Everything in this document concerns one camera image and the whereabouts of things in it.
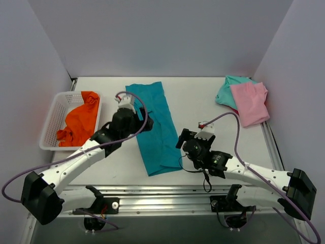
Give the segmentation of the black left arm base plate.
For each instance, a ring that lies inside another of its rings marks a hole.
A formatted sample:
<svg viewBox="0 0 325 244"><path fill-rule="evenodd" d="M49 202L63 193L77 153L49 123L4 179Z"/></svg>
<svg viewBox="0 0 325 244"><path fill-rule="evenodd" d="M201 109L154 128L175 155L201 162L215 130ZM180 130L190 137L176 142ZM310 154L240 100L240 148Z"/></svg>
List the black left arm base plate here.
<svg viewBox="0 0 325 244"><path fill-rule="evenodd" d="M101 197L96 198L89 208L79 208L73 210L74 215L81 215L81 211L94 215L115 215L119 213L120 199L117 197Z"/></svg>

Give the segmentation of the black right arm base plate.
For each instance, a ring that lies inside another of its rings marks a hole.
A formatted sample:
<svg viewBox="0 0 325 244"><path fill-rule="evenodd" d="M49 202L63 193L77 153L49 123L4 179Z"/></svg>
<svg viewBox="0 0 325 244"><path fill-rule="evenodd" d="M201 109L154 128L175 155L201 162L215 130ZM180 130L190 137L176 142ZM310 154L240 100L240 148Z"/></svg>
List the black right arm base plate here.
<svg viewBox="0 0 325 244"><path fill-rule="evenodd" d="M227 200L226 195L210 196L212 212L243 212L253 211L254 206L242 206L237 200Z"/></svg>

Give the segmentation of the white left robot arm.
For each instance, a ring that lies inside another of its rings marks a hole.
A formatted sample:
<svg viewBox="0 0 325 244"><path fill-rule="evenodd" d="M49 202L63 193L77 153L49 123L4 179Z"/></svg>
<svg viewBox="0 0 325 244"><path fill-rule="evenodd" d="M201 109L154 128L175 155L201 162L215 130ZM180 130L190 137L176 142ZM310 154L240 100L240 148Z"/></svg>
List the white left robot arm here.
<svg viewBox="0 0 325 244"><path fill-rule="evenodd" d="M39 174L32 171L24 180L21 195L22 205L42 224L51 223L64 211L88 210L99 214L102 209L118 206L117 201L109 202L94 186L64 192L66 186L93 164L108 157L121 147L130 135L152 130L153 119L147 109L139 112L119 108L112 121L104 124L70 158Z"/></svg>

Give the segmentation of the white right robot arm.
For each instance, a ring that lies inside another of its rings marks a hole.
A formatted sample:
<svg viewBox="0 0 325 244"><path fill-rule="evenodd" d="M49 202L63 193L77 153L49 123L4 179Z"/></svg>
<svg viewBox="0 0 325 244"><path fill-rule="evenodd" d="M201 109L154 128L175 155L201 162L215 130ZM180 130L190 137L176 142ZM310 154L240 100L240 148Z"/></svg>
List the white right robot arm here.
<svg viewBox="0 0 325 244"><path fill-rule="evenodd" d="M239 155L211 150L214 139L213 127L202 128L198 133L183 129L176 148L185 152L206 181L214 176L250 184L231 186L225 198L228 208L266 206L283 209L299 220L311 219L317 189L303 170L279 171L242 162Z"/></svg>

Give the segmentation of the teal blue t-shirt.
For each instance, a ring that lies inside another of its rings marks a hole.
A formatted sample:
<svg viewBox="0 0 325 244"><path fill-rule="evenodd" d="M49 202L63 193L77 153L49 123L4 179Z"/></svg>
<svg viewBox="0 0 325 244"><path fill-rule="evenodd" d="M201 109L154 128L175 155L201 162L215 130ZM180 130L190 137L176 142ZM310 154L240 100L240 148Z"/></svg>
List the teal blue t-shirt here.
<svg viewBox="0 0 325 244"><path fill-rule="evenodd" d="M176 148L177 131L162 83L131 84L125 89L141 98L153 120L152 130L136 137L148 176L181 170L181 152Z"/></svg>

